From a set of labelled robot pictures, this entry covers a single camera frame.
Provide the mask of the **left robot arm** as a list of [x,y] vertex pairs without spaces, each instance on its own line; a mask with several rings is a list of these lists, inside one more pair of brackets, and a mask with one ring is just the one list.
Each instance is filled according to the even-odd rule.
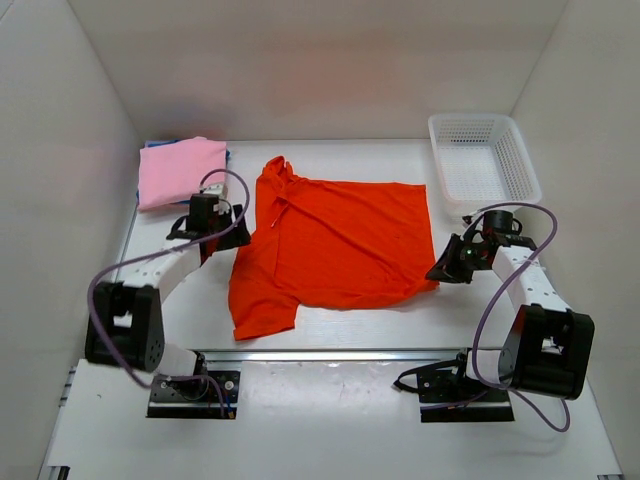
[[165,340],[162,306],[214,253],[250,244],[247,207],[217,194],[194,194],[188,213],[174,222],[160,251],[123,263],[138,265],[132,275],[118,282],[92,281],[86,360],[120,367],[132,376],[138,371],[162,375],[174,379],[185,397],[203,395],[209,385],[204,357]]

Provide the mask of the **orange t shirt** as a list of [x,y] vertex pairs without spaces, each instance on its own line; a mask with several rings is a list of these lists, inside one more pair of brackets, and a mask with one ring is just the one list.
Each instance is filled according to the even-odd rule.
[[256,180],[256,229],[228,305],[237,341],[295,326],[299,306],[380,309],[438,288],[423,185],[309,179],[284,157]]

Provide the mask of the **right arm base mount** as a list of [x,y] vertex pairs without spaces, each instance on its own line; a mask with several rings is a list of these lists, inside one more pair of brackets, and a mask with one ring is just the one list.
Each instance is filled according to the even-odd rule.
[[418,397],[423,424],[501,423],[515,420],[509,395],[467,374],[469,353],[410,368],[393,387]]

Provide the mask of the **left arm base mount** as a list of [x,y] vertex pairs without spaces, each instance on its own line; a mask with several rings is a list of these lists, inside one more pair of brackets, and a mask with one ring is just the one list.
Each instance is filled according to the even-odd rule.
[[235,420],[241,386],[239,361],[217,361],[205,354],[196,363],[196,374],[212,378],[175,381],[153,378],[146,417],[152,419]]

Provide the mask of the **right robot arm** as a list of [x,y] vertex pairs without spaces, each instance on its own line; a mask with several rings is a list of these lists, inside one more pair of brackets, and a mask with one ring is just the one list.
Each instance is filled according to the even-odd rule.
[[[450,237],[426,275],[440,283],[468,284],[475,272],[491,271],[501,282],[481,316],[466,365],[448,376],[449,391],[465,401],[484,385],[575,400],[584,387],[595,324],[562,299],[538,261],[557,234],[556,217],[549,217],[551,231],[537,244],[524,236],[510,206],[499,203],[464,216],[464,233]],[[511,301],[515,318],[501,350],[491,353],[479,343],[502,296]]]

